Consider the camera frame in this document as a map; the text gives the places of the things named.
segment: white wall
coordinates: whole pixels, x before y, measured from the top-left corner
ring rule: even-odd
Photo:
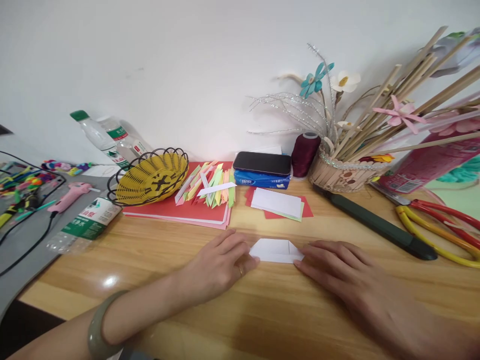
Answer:
[[[108,163],[69,117],[83,109],[126,119],[152,146],[194,159],[291,151],[295,135],[247,133],[289,124],[249,112],[246,95],[299,92],[276,77],[315,71],[307,42],[335,62],[333,74],[361,73],[348,105],[440,26],[467,31],[479,13],[478,0],[0,0],[0,124],[15,133],[0,150],[37,163]],[[465,72],[430,79],[412,97],[419,105]]]

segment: scissors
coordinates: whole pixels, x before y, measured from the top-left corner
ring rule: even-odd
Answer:
[[[409,233],[430,245],[440,256],[463,266],[480,269],[480,241],[470,235],[465,230],[457,227],[448,217],[435,210],[441,211],[457,219],[460,219],[478,230],[480,230],[480,221],[467,214],[464,214],[463,212],[457,211],[447,206],[419,199],[410,201],[404,197],[401,197],[397,193],[382,187],[376,182],[372,182],[370,183],[370,185],[380,193],[384,194],[395,205],[397,205],[395,211],[398,214],[400,221]],[[447,226],[459,237],[441,229],[440,227],[437,227],[431,222],[422,219],[415,212],[413,212],[412,209],[416,209],[430,215],[432,218],[438,220],[441,224]],[[437,234],[440,237],[450,241],[451,243],[454,243],[459,247],[465,249],[473,256],[475,260],[467,260],[439,247],[434,242],[426,238],[421,232],[419,232],[419,230],[413,225],[412,221],[420,225],[424,229],[427,229],[430,232]]]

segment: black cable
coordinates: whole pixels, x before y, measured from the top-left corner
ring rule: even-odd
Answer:
[[[15,156],[15,155],[12,155],[11,153],[8,153],[8,152],[5,152],[5,151],[1,151],[0,150],[0,153],[1,154],[5,154],[5,155],[8,155],[8,156],[11,156],[12,158],[15,158],[17,160],[20,160],[21,162],[33,167],[33,168],[36,168],[36,169],[40,169],[42,171],[45,171],[47,173],[50,173],[50,174],[53,174],[55,175],[55,177],[60,177],[62,179],[62,181],[56,186],[54,187],[50,192],[48,192],[44,197],[43,199],[40,201],[40,204],[38,207],[42,206],[43,203],[45,202],[45,200],[51,195],[53,194],[56,190],[58,190],[58,188],[60,188],[63,184],[65,184],[67,182],[67,179],[65,178],[65,176],[63,176],[61,173],[57,173],[57,172],[53,172],[53,171],[50,171],[50,170],[47,170],[47,169],[44,169],[44,168],[41,168],[39,166],[36,166],[36,165],[33,165],[21,158],[19,158],[18,156]],[[22,224],[24,221],[26,221],[27,219],[29,219],[33,214],[35,214],[36,211],[32,212],[30,215],[28,215],[27,217],[23,218],[21,221],[19,221],[18,223],[16,223],[14,226],[12,226],[10,229],[8,229],[4,234],[3,236],[0,238],[0,246],[2,245],[2,243],[5,241],[5,239],[7,238],[8,234],[10,234],[10,232],[15,229],[18,225]],[[8,273],[10,270],[12,270],[18,263],[20,263],[23,259],[25,259],[26,256],[28,256],[28,254],[30,254],[44,239],[45,237],[48,235],[48,233],[50,232],[50,228],[52,226],[52,221],[54,220],[54,217],[58,214],[58,211],[54,211],[51,213],[50,215],[50,221],[48,222],[48,227],[46,228],[46,231],[43,233],[43,235],[41,236],[40,239],[38,239],[35,244],[33,244],[32,247],[30,247],[22,256],[20,256],[13,264],[11,264],[9,267],[7,267],[5,270],[3,270],[2,272],[0,272],[0,277],[2,277],[3,275],[5,275],[6,273]]]
[[[12,270],[15,266],[17,266],[17,264],[19,262],[21,262],[23,259],[25,259],[28,254],[30,254],[44,239],[45,237],[48,235],[48,233],[50,232],[50,227],[52,226],[52,222],[55,218],[55,216],[58,214],[59,212],[58,211],[54,211],[51,213],[50,215],[50,221],[48,222],[48,226],[45,230],[45,232],[43,233],[43,235],[41,236],[41,238],[39,238],[33,245],[32,247],[30,247],[22,256],[20,256],[17,260],[15,260],[15,262],[13,264],[11,264],[9,267],[7,267],[5,270],[3,270],[2,272],[0,272],[0,277],[2,277],[3,275],[5,275],[6,273],[8,273],[10,270]]]
[[[1,151],[0,150],[0,153],[2,154],[5,154],[5,155],[8,155],[8,156],[11,156],[12,158],[15,158],[17,160],[20,160],[21,162],[27,164],[27,165],[30,165],[31,167],[33,168],[36,168],[36,169],[40,169],[42,171],[45,171],[47,173],[50,173],[50,174],[53,174],[55,176],[58,176],[60,178],[62,178],[62,182],[59,183],[55,188],[52,189],[52,191],[50,191],[49,193],[47,193],[43,199],[40,201],[40,205],[38,207],[41,207],[45,200],[51,195],[53,194],[59,187],[61,187],[63,184],[65,184],[67,182],[67,179],[65,178],[65,176],[63,176],[62,174],[60,173],[57,173],[57,172],[53,172],[53,171],[50,171],[50,170],[47,170],[47,169],[44,169],[44,168],[41,168],[39,166],[36,166],[36,165],[33,165],[21,158],[19,158],[18,156],[15,156],[15,155],[12,155],[11,153],[8,153],[8,152],[5,152],[5,151]],[[32,212],[30,215],[28,215],[27,217],[23,218],[20,222],[17,222],[14,226],[12,226],[11,228],[9,228],[4,234],[3,236],[0,238],[0,246],[2,245],[2,243],[5,241],[5,239],[7,238],[7,236],[10,234],[10,232],[15,229],[18,225],[22,224],[24,221],[26,221],[27,219],[29,219],[33,214],[35,214],[36,211]]]

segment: black phone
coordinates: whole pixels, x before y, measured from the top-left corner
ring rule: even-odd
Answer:
[[[280,177],[287,177],[291,166],[291,156],[263,152],[240,151],[233,162],[235,170]]]

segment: bottle label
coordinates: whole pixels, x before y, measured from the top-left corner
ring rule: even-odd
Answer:
[[[107,131],[107,134],[110,135],[110,137],[115,141],[124,139],[129,135],[129,133],[126,132],[125,129],[121,126],[117,127],[116,129]]]
[[[140,142],[140,140],[135,140],[131,144],[131,149],[138,156],[142,156],[147,152],[147,148]]]
[[[120,153],[116,150],[115,147],[111,147],[107,150],[102,150],[102,153],[107,155],[115,164],[117,164],[119,167],[121,167],[123,170],[128,170],[130,169],[130,164],[125,158],[120,155]]]
[[[110,200],[97,197],[61,231],[78,238],[95,240],[121,210]]]

